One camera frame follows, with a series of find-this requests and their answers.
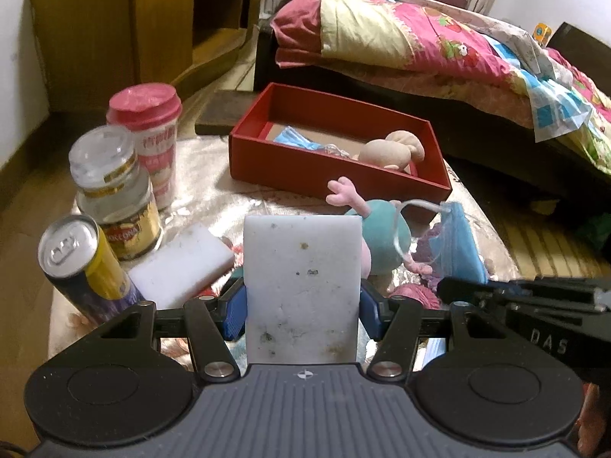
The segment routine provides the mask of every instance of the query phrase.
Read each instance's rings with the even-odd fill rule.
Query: beige stuffed toy
[[[369,141],[360,150],[359,162],[410,173],[409,163],[424,160],[424,147],[415,134],[408,131],[391,132],[386,139]]]

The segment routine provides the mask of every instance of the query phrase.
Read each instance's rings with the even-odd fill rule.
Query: white crosshair logo
[[[301,372],[297,374],[297,377],[306,381],[310,377],[314,377],[314,374],[310,372],[308,369],[304,368]]]

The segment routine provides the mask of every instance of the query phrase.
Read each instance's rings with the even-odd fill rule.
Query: can lid
[[[147,83],[119,91],[108,103],[106,121],[131,131],[142,131],[170,122],[180,115],[182,103],[169,84]]]
[[[42,270],[60,279],[80,272],[98,249],[98,226],[87,215],[68,215],[52,223],[39,243]]]
[[[76,140],[68,160],[78,187],[115,185],[136,161],[133,134],[122,126],[96,127]]]

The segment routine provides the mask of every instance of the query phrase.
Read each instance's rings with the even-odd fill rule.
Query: orange box
[[[344,157],[281,145],[267,140],[274,124],[310,128],[364,143],[393,131],[410,131],[422,142],[425,160],[417,176]],[[233,128],[229,137],[231,177],[304,196],[325,199],[327,183],[346,176],[366,200],[440,203],[451,193],[433,128],[426,120],[334,94],[269,84]],[[435,214],[412,208],[406,214],[428,223]]]

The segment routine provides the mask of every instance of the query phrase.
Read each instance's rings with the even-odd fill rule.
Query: teal plush toy
[[[361,261],[362,276],[390,273],[401,263],[413,273],[432,273],[429,265],[416,263],[407,253],[401,256],[394,245],[394,220],[400,202],[369,200],[366,202],[347,177],[329,181],[328,188],[334,193],[327,196],[326,202],[333,206],[351,206],[346,215],[360,215],[363,218],[363,254]],[[405,219],[399,214],[397,220],[399,246],[408,250],[411,232]]]

